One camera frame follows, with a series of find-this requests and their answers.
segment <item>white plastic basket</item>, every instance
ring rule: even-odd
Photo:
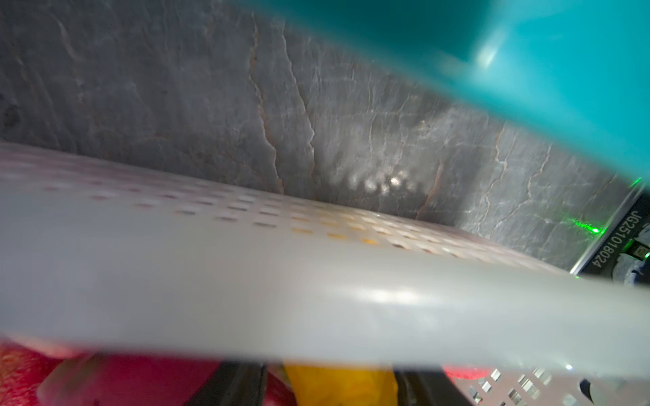
[[[0,144],[0,209],[0,331],[193,355],[650,377],[646,290],[578,280],[451,227],[17,144]],[[482,405],[522,405],[510,378],[458,386]],[[581,378],[567,379],[539,400],[519,393],[528,405],[562,391],[584,401],[565,390]]]

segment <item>metal edge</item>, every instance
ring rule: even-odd
[[[620,222],[623,217],[625,216],[625,213],[627,213],[628,210],[634,206],[637,200],[639,200],[639,197],[641,197],[641,194],[645,190],[645,185],[644,184],[639,184],[636,185],[634,188],[630,189],[630,192],[625,196],[625,199],[621,203],[621,205],[616,209],[614,214],[609,218],[607,223],[604,226],[605,231],[600,235],[599,238],[595,239],[589,247],[587,247],[587,250],[580,256],[580,259],[573,265],[573,268],[569,272],[571,275],[577,275],[580,273],[580,270],[582,267],[589,261],[589,258],[592,257],[592,255],[598,250],[598,247],[601,245],[603,240],[606,240],[610,234],[612,234],[612,224],[616,224]]]

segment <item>marble countertop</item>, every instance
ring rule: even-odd
[[[10,0],[0,138],[453,225],[569,269],[626,179],[220,1]]]

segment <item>serial number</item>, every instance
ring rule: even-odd
[[[607,263],[607,260],[612,257],[612,254],[621,244],[626,244],[629,241],[629,236],[636,224],[641,220],[635,211],[630,213],[630,216],[625,219],[623,224],[618,227],[618,230],[612,234],[612,236],[607,240],[603,245],[603,248],[596,254],[594,260],[591,262],[592,265],[602,268],[603,265]]]

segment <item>teal plastic container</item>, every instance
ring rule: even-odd
[[[439,92],[650,177],[650,2],[252,0]]]

